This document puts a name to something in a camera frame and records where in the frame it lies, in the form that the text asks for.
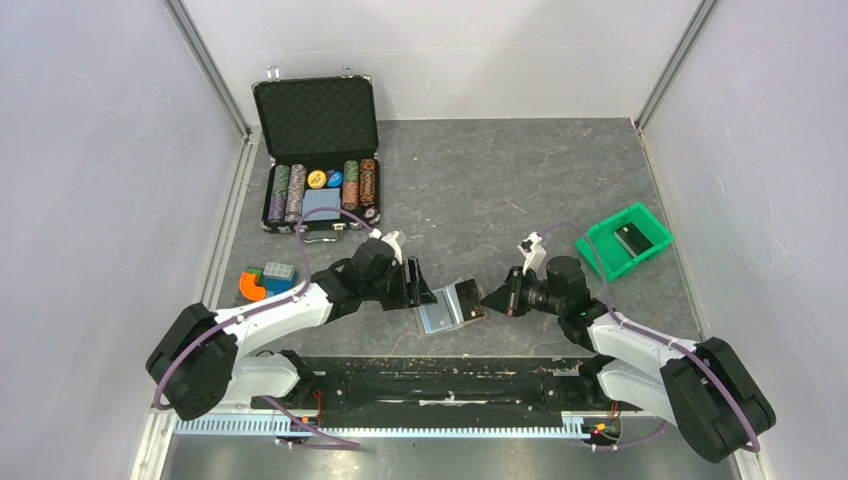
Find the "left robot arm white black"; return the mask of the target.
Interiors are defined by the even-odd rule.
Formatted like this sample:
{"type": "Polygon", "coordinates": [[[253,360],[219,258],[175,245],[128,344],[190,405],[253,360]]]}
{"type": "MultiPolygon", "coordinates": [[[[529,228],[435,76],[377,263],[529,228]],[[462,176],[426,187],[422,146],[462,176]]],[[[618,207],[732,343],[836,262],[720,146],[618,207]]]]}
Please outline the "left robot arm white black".
{"type": "Polygon", "coordinates": [[[436,303],[415,257],[403,254],[400,231],[373,233],[352,257],[311,274],[298,286],[241,307],[185,307],[154,348],[145,368],[156,383],[153,404],[182,420],[222,402],[258,396],[306,405],[314,381],[291,354],[254,351],[294,332],[356,312],[366,302],[385,311],[436,303]]]}

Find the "olive card holder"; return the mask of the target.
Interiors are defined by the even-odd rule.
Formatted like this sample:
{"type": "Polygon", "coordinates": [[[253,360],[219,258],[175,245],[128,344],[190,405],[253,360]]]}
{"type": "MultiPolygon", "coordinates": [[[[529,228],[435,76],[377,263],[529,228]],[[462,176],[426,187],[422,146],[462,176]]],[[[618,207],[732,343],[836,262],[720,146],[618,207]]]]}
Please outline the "olive card holder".
{"type": "Polygon", "coordinates": [[[466,324],[481,320],[462,321],[455,285],[464,280],[468,279],[460,279],[445,287],[436,289],[433,293],[438,302],[431,305],[422,305],[417,308],[415,317],[419,332],[422,335],[435,335],[456,330],[466,324]]]}

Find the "black credit card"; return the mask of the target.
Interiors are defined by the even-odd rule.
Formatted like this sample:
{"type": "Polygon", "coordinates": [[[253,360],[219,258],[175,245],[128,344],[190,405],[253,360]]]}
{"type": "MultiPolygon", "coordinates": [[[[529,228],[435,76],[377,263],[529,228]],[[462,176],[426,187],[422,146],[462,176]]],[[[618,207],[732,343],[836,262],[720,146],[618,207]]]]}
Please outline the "black credit card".
{"type": "Polygon", "coordinates": [[[479,320],[486,316],[485,308],[481,303],[482,290],[474,279],[457,283],[455,290],[463,322],[479,320]]]}
{"type": "Polygon", "coordinates": [[[632,258],[645,254],[654,246],[648,237],[632,222],[616,229],[613,235],[632,258]]]}

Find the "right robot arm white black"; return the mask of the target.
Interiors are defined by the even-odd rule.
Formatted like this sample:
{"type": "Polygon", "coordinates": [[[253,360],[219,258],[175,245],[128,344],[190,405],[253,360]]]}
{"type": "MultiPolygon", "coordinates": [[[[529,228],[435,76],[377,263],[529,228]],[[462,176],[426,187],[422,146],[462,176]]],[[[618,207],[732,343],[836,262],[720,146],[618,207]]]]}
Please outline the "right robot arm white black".
{"type": "Polygon", "coordinates": [[[777,415],[726,341],[668,337],[626,318],[594,297],[579,260],[557,256],[545,278],[515,266],[481,301],[509,317],[538,311],[556,317],[565,337],[591,352],[577,392],[591,408],[610,401],[636,406],[675,426],[703,459],[718,463],[752,451],[777,415]]]}

